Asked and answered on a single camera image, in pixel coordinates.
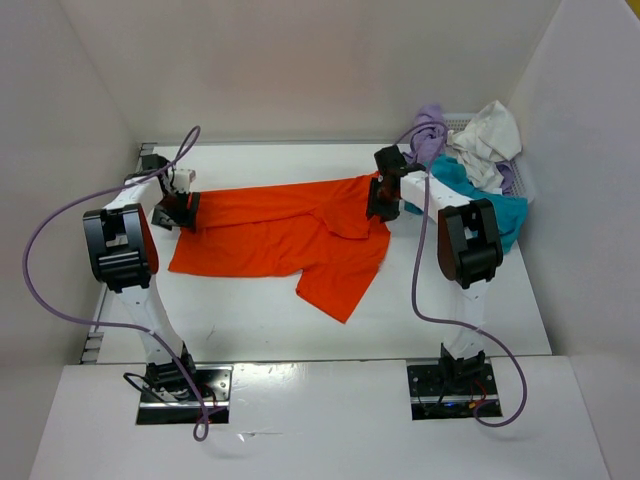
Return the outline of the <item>orange t shirt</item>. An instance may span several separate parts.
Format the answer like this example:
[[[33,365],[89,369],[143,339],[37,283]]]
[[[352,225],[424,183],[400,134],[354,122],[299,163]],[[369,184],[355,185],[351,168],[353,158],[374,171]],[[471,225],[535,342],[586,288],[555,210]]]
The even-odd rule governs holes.
[[[386,257],[391,233],[368,218],[372,174],[206,191],[183,229],[173,273],[228,278],[300,276],[297,295],[346,323]]]

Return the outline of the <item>teal t shirt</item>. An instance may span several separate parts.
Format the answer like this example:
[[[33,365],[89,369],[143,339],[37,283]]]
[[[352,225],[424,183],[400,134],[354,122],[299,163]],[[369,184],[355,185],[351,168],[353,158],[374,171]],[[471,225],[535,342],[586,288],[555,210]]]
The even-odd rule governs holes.
[[[446,155],[440,155],[429,174],[428,217],[438,222],[438,211],[447,206],[462,206],[472,200],[489,200],[494,209],[502,249],[505,254],[517,240],[528,213],[525,198],[487,193],[475,188],[464,167]]]

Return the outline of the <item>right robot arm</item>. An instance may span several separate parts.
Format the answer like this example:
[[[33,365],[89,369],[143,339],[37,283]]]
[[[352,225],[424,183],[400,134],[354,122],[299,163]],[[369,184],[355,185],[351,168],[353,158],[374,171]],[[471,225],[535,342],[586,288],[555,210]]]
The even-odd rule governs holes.
[[[456,292],[455,317],[428,317],[418,309],[419,267],[426,237],[423,222],[412,274],[411,304],[418,318],[447,325],[456,334],[441,344],[438,367],[443,387],[467,386],[484,368],[482,324],[489,282],[503,262],[503,249],[493,204],[472,200],[437,180],[424,165],[410,164],[396,145],[374,154],[378,176],[369,187],[366,216],[383,222],[400,214],[408,201],[437,227],[436,253],[442,275]]]

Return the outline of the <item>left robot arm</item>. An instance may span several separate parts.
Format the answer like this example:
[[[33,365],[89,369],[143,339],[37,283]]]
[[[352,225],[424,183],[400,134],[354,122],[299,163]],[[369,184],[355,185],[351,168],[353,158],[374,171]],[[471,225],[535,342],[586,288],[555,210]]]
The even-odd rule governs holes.
[[[91,270],[143,329],[146,371],[140,390],[157,401],[189,400],[188,381],[196,368],[158,291],[160,262],[151,228],[196,227],[200,194],[191,191],[196,172],[170,166],[157,154],[143,156],[141,167],[111,202],[83,215]]]

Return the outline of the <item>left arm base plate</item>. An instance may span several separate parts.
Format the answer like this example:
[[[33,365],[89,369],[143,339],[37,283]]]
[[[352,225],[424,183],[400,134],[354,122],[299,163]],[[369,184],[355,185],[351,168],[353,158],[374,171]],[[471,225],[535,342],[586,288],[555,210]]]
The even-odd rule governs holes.
[[[203,365],[195,372],[194,381],[208,409],[209,424],[229,423],[232,373],[230,365]],[[200,404],[188,386],[170,393],[152,387],[148,374],[127,372],[123,378],[140,394],[137,425],[193,425],[202,417]]]

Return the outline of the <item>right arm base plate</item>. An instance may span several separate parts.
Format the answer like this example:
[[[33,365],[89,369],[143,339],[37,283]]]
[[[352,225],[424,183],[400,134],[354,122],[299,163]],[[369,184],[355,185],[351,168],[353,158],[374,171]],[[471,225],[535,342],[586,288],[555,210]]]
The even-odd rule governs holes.
[[[480,373],[458,380],[445,380],[433,362],[409,364],[407,378],[414,421],[472,418],[477,406],[480,418],[502,416],[490,363]]]

